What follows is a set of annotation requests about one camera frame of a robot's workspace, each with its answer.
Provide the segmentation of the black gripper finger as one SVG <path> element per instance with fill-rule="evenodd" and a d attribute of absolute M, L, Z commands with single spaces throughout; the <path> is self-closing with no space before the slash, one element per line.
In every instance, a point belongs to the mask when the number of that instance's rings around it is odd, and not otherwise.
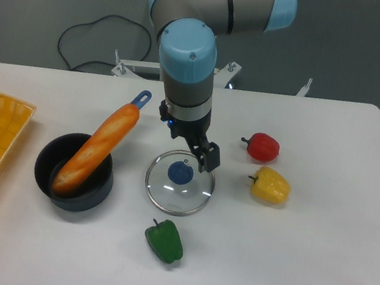
<path fill-rule="evenodd" d="M 214 142 L 208 140 L 200 141 L 199 145 L 194 149 L 194 156 L 198 161 L 198 170 L 201 173 L 209 173 L 220 166 L 220 148 Z"/>

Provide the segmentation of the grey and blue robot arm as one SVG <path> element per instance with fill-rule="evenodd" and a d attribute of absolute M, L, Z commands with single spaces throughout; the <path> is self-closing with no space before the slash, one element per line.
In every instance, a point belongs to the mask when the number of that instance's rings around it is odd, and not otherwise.
<path fill-rule="evenodd" d="M 161 120 L 183 138 L 201 172 L 220 165 L 220 149 L 207 139 L 211 123 L 216 37 L 287 28 L 297 0 L 148 0 L 164 83 Z"/>

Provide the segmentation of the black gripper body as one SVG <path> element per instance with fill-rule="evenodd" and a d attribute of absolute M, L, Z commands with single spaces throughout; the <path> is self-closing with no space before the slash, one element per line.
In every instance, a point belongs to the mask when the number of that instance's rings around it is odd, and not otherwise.
<path fill-rule="evenodd" d="M 159 106 L 159 113 L 161 121 L 167 123 L 171 137 L 175 139 L 181 136 L 189 146 L 190 152 L 193 154 L 200 154 L 200 146 L 208 141 L 206 132 L 211 123 L 211 111 L 208 112 L 203 118 L 195 121 L 183 121 L 175 118 L 169 113 L 170 106 L 163 100 Z"/>

